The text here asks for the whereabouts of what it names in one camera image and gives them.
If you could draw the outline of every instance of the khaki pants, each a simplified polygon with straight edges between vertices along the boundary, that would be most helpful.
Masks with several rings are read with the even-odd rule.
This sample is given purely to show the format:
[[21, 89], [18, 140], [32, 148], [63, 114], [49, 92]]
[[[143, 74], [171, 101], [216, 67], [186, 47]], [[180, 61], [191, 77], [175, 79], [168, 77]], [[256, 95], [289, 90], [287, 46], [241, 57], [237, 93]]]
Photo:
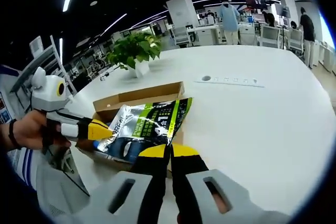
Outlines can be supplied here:
[[238, 44], [238, 31], [224, 31], [227, 45]]
[[311, 61], [312, 61], [312, 54], [313, 54], [313, 50], [312, 50], [313, 44], [314, 44], [314, 42], [309, 41], [309, 40], [304, 40], [304, 42], [303, 42], [303, 48], [305, 50], [305, 52], [304, 52], [304, 58], [305, 58], [304, 62], [305, 63], [304, 64], [306, 64], [307, 67], [309, 67], [309, 65], [312, 65]]

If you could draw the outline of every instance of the potted plant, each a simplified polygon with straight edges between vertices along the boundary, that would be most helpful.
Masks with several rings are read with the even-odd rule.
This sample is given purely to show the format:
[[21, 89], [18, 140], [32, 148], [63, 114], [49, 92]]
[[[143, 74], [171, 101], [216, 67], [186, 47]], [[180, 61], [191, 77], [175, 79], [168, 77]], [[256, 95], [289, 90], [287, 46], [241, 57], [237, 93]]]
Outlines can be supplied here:
[[134, 77], [141, 77], [149, 71], [148, 61], [160, 58], [161, 41], [150, 33], [135, 33], [118, 39], [113, 52], [107, 54], [112, 65], [129, 70]]

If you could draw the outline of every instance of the light blue shirt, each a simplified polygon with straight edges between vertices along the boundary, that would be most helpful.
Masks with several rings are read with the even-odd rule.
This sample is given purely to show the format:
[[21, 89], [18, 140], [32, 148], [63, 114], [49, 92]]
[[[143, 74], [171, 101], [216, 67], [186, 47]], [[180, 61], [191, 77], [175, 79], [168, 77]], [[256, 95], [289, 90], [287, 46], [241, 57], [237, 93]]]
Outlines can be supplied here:
[[238, 31], [239, 12], [237, 9], [229, 4], [228, 7], [221, 5], [220, 11], [219, 16], [222, 18], [224, 30]]

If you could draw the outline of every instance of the plastic snack bag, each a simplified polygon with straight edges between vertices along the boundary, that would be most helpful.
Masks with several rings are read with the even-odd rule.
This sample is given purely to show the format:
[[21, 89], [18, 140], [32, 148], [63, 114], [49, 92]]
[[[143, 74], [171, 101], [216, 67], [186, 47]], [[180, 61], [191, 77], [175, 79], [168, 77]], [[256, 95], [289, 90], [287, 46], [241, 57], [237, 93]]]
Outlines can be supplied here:
[[123, 105], [109, 126], [114, 131], [113, 137], [100, 141], [97, 149], [116, 159], [134, 163], [144, 149], [171, 144], [192, 100]]

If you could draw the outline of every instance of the white robot head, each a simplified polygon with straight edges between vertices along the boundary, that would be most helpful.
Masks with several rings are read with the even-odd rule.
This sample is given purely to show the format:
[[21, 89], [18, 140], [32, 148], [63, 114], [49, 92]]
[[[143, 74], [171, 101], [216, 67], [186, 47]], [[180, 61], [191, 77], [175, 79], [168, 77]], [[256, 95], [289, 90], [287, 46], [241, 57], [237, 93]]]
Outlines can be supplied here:
[[32, 109], [54, 111], [66, 104], [65, 80], [59, 76], [46, 76], [43, 68], [38, 67], [32, 78]]

